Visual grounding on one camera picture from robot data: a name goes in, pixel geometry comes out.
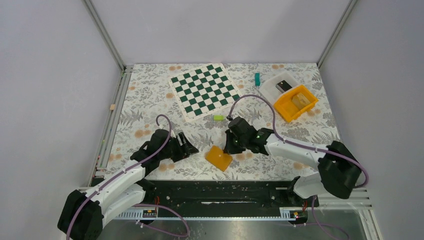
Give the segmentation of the orange leather card holder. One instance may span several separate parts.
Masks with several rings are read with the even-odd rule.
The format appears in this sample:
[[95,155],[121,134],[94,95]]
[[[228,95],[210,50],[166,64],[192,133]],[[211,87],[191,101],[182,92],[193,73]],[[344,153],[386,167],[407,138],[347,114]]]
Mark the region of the orange leather card holder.
[[205,154],[205,159],[222,172],[225,172],[233,161],[231,155],[224,153],[224,151],[216,145],[213,145]]

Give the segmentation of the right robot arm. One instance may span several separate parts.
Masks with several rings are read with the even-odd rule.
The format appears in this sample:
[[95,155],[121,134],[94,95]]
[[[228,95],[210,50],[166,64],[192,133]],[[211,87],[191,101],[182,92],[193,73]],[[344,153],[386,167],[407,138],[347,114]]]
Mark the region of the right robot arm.
[[291,181],[286,198],[293,206],[323,193],[348,199],[363,172],[352,153],[339,141],[322,145],[286,138],[277,135],[273,129],[256,129],[241,117],[228,124],[225,134],[226,154],[241,154],[249,150],[254,154],[287,158],[317,171],[309,176],[297,176]]

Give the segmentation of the gold cards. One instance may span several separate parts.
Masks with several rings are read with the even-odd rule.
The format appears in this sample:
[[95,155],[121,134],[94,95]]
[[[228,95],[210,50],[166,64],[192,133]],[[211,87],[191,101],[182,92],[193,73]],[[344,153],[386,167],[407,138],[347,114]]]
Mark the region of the gold cards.
[[303,109],[306,106],[308,106],[311,102],[308,100],[308,98],[302,94],[302,93],[297,93],[296,95],[294,95],[291,99],[291,102],[299,109]]

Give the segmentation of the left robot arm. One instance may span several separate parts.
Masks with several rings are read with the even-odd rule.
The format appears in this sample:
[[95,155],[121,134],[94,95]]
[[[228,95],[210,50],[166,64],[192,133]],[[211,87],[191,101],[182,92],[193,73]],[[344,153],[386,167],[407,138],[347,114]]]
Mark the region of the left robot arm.
[[199,150],[183,132],[157,129],[124,167],[85,192],[74,190],[65,201],[57,227],[73,240],[96,240],[104,227],[128,208],[158,204],[156,185],[147,180],[162,160],[174,163]]

